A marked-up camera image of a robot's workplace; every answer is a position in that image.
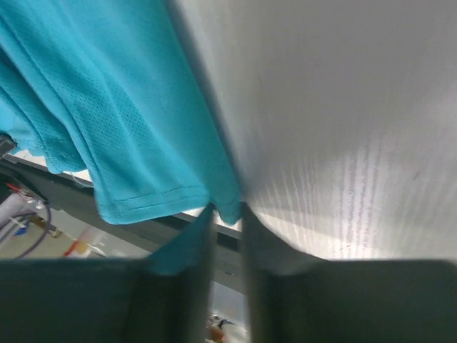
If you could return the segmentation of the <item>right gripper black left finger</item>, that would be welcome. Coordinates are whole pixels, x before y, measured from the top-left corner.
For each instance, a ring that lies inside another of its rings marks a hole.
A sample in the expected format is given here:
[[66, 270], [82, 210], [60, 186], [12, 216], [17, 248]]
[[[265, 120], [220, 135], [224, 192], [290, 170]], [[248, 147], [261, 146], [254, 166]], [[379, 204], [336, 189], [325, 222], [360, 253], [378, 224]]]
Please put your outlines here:
[[138, 259], [1, 262], [3, 342], [203, 342], [216, 234], [207, 206]]

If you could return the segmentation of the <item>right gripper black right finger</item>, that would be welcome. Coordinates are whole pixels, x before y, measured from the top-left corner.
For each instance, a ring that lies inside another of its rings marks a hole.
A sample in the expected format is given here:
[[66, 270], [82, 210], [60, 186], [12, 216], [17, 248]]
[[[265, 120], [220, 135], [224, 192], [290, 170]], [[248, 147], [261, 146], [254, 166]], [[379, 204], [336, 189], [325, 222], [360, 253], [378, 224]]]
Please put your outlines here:
[[242, 208], [253, 342], [454, 342], [456, 264], [329, 261], [294, 249]]

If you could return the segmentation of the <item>teal t shirt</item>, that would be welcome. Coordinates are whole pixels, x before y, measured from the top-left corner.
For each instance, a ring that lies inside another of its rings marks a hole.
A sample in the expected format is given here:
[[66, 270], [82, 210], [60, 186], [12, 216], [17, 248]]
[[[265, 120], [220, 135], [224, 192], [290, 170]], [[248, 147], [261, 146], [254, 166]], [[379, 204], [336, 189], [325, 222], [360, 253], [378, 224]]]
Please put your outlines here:
[[1, 132], [132, 224], [241, 193], [163, 1], [3, 1]]

